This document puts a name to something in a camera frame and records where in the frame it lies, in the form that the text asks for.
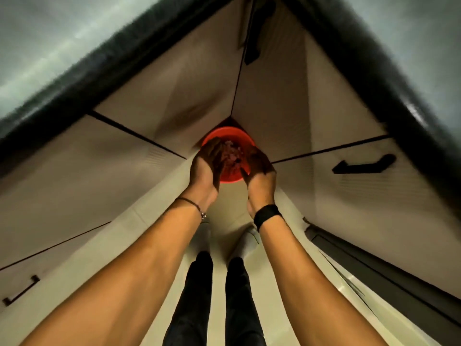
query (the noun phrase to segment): dark countertop edge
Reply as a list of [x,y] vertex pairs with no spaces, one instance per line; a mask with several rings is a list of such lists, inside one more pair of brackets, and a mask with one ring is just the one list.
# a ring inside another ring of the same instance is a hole
[[0,121],[0,179],[232,0],[160,0]]
[[339,0],[283,0],[461,220],[461,151]]

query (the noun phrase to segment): hand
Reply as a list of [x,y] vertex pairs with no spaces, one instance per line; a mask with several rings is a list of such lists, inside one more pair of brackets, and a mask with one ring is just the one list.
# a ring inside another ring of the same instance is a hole
[[216,200],[223,170],[223,144],[219,137],[209,140],[197,153],[190,167],[190,180],[181,196],[196,203],[203,212]]
[[240,168],[240,172],[248,186],[248,213],[254,219],[259,209],[269,204],[275,204],[274,193],[277,173],[267,155],[257,147],[250,148],[247,162],[251,169],[250,174],[247,174],[243,168]]

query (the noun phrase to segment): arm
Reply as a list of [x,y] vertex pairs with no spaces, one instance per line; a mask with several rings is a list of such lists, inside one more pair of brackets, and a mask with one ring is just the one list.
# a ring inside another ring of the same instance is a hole
[[[248,185],[248,210],[254,217],[275,204],[276,173],[268,158],[254,149]],[[260,234],[274,270],[291,326],[302,346],[357,346],[386,343],[368,321],[323,275],[280,216],[263,223]]]
[[[195,157],[181,194],[206,211],[218,195],[221,143]],[[197,208],[176,200],[127,250],[59,305],[23,341],[29,345],[139,345],[170,290],[198,228]]]

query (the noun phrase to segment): bracelet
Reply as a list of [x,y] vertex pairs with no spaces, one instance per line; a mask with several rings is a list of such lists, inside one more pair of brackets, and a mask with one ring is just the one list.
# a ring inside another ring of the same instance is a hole
[[184,200],[184,201],[194,205],[197,208],[197,210],[199,210],[200,216],[202,217],[202,221],[206,218],[206,214],[200,209],[200,206],[195,204],[192,200],[189,200],[189,199],[184,198],[184,197],[177,197],[176,200]]
[[277,205],[275,204],[269,204],[259,209],[255,214],[255,218],[253,219],[253,222],[255,223],[255,226],[258,232],[264,222],[266,222],[271,217],[274,217],[277,215],[283,218]]

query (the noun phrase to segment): ground meat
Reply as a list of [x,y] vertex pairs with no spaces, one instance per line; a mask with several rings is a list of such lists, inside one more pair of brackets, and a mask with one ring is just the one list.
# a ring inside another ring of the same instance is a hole
[[221,160],[224,161],[223,176],[232,175],[240,172],[240,163],[242,162],[243,151],[240,146],[232,141],[224,142],[223,154]]

